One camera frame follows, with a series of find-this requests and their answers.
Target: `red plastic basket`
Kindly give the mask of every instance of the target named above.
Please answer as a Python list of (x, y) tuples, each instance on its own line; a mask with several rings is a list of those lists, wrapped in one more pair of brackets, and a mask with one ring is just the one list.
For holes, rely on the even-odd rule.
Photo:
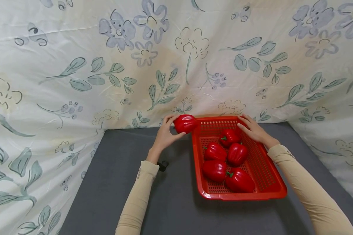
[[(272, 160), (268, 157), (264, 146), (248, 137), (237, 123), (246, 126), (238, 117), (205, 117), (196, 118), (197, 128), (192, 132), (193, 155), (195, 161), (196, 180), (199, 193), (207, 199), (224, 201), (269, 200), (284, 198), (287, 189)], [(220, 143), (219, 135), (224, 129), (234, 129), (248, 148), (248, 158), (240, 166), (255, 182), (253, 193), (233, 193), (224, 183), (208, 180), (202, 174), (204, 163), (204, 146), (210, 142)]]

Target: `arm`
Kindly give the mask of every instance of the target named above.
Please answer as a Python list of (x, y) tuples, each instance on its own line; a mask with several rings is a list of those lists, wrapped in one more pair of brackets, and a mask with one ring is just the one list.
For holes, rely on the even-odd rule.
[(177, 117), (172, 115), (164, 117), (162, 126), (157, 133), (152, 148), (149, 150), (146, 161), (141, 162), (135, 184), (120, 215), (118, 226), (115, 230), (116, 235), (140, 234), (152, 184), (160, 168), (156, 165), (160, 154), (163, 149), (186, 134), (172, 135), (170, 133), (170, 126)]
[(307, 210), (316, 234), (352, 235), (353, 226), (347, 216), (313, 176), (295, 160), (288, 149), (268, 135), (249, 116), (244, 115), (244, 118), (240, 119), (249, 129), (241, 124), (238, 125), (239, 128), (269, 149), (269, 157), (279, 166)]

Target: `small black object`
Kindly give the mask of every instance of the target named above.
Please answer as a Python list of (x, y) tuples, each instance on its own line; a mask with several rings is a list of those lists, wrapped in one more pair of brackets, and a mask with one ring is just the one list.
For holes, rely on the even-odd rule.
[(169, 165), (169, 162), (168, 161), (162, 161), (162, 163), (157, 163), (157, 165), (160, 166), (159, 171), (165, 172), (167, 166)]

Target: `right hand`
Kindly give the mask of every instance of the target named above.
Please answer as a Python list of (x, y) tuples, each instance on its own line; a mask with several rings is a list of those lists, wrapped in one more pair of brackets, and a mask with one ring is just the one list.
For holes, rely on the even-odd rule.
[(237, 126), (254, 141), (264, 144), (268, 149), (280, 144), (277, 139), (266, 133), (250, 116), (243, 114), (243, 117), (238, 118), (248, 126), (248, 129), (240, 123)]

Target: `hand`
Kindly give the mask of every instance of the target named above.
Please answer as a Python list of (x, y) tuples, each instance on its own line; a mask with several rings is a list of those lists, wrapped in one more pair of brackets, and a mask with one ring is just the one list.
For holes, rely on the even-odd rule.
[(179, 115), (168, 115), (163, 118), (162, 126), (158, 130), (157, 136), (155, 138), (152, 148), (149, 150), (147, 161), (157, 164), (162, 150), (169, 147), (174, 141), (182, 138), (186, 133), (179, 133), (173, 135), (170, 133), (170, 126)]
[(266, 131), (264, 131), (264, 129), (261, 128), (259, 124), (256, 123), (256, 121), (254, 121), (250, 116), (243, 114), (243, 117), (244, 118), (242, 117), (238, 117), (238, 118), (241, 121), (243, 121), (248, 126), (249, 129), (247, 129), (245, 126), (239, 123), (237, 125), (251, 139), (264, 144), (268, 149), (272, 148), (275, 145), (280, 144), (280, 142), (277, 139), (273, 138), (268, 133), (266, 133)]

